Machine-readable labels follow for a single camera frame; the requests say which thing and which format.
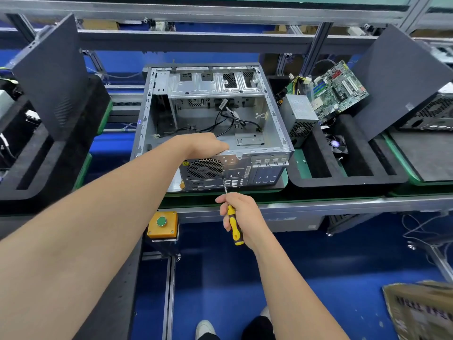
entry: green circuit board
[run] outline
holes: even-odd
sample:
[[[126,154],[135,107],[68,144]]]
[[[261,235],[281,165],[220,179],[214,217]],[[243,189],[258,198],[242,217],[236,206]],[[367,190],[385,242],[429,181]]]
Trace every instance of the green circuit board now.
[[[344,61],[314,79],[313,109],[319,123],[336,117],[369,94]]]

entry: right arm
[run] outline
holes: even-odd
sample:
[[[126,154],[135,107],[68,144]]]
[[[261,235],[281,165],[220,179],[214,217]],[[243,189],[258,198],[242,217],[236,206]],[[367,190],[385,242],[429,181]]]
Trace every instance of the right arm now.
[[[303,279],[285,251],[267,227],[252,197],[236,192],[221,195],[223,225],[231,227],[226,215],[228,205],[236,209],[236,218],[244,242],[255,253],[277,340],[307,339],[348,340],[348,336]]]

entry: screwdriver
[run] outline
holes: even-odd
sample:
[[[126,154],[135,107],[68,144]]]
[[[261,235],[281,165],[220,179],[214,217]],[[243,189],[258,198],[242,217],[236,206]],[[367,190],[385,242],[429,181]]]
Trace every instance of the screwdriver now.
[[[225,189],[225,194],[227,194],[228,192],[226,191],[227,186],[225,185],[225,179],[222,179],[222,181],[223,181],[223,188]],[[242,236],[242,230],[236,221],[236,209],[233,206],[228,205],[227,214],[230,217],[230,225],[231,225],[231,229],[233,232],[234,244],[237,246],[244,244],[244,237]]]

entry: yellow screwdriver handle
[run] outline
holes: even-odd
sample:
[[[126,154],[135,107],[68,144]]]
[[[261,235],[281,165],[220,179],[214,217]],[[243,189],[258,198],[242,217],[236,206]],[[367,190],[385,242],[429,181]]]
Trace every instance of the yellow screwdriver handle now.
[[[231,225],[231,229],[233,232],[234,244],[237,246],[244,244],[244,237],[242,236],[242,230],[236,221],[235,208],[233,206],[229,205],[227,214],[230,217],[230,225]]]

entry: white shoe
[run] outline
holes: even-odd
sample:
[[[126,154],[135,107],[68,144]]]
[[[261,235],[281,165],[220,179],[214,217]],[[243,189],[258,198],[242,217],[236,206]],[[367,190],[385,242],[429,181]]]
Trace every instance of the white shoe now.
[[[197,330],[195,332],[195,340],[201,338],[202,335],[206,333],[211,333],[216,335],[216,331],[214,330],[214,326],[208,320],[201,320],[197,325]]]
[[[260,316],[264,316],[264,317],[267,317],[270,321],[270,323],[272,323],[272,320],[270,319],[270,313],[269,313],[269,307],[266,306],[260,313]]]

